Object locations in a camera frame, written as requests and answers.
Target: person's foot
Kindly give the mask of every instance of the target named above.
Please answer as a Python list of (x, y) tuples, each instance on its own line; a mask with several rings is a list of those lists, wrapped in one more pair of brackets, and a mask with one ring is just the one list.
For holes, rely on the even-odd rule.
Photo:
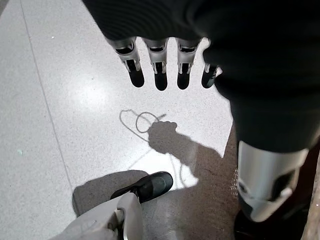
[(174, 180), (170, 173), (166, 171), (156, 172), (141, 178), (130, 186), (126, 186), (115, 191), (111, 195), (110, 199), (114, 199), (127, 192), (131, 192), (138, 197), (142, 204), (168, 192), (173, 183)]

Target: black fabric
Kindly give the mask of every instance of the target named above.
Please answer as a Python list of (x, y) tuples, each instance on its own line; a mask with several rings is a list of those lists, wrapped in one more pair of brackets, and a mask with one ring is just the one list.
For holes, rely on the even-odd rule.
[(320, 134), (320, 2), (205, 0), (187, 22), (211, 39), (207, 63), (230, 100), (238, 140), (310, 149)]
[(83, 0), (102, 33), (110, 40), (144, 37), (160, 40), (199, 39), (191, 28), (173, 19), (162, 0)]

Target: black sleeve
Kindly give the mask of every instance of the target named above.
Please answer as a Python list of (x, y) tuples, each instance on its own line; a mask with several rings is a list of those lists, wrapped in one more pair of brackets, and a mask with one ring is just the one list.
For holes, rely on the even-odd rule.
[(219, 92), (238, 140), (273, 152), (310, 149), (320, 134), (320, 2), (209, 1), (186, 22), (211, 39)]

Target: floor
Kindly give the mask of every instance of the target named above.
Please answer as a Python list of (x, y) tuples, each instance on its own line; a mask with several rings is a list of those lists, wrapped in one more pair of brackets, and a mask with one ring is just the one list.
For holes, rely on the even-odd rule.
[(49, 239), (158, 171), (174, 185), (142, 205), (144, 239), (232, 239), (235, 134), (228, 101), (201, 86), (208, 42), (189, 88), (179, 90), (169, 40), (168, 88), (160, 92), (138, 38), (146, 83), (135, 88), (80, 0), (3, 2), (0, 240)]

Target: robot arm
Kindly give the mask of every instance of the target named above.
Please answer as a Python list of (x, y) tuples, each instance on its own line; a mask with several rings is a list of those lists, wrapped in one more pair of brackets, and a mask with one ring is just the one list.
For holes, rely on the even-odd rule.
[[(295, 190), (299, 168), (320, 135), (320, 3), (83, 2), (136, 87), (144, 81), (138, 53), (134, 47), (127, 47), (134, 41), (120, 46), (128, 50), (124, 53), (117, 50), (119, 41), (135, 36), (146, 39), (156, 77), (165, 73), (165, 40), (176, 37), (177, 83), (185, 89), (199, 40), (210, 39), (203, 53), (206, 65), (202, 85), (210, 86), (216, 66), (222, 68), (215, 86), (229, 99), (235, 123), (242, 210), (255, 222), (272, 215)], [(158, 89), (164, 90), (167, 76), (156, 77), (155, 82)]]

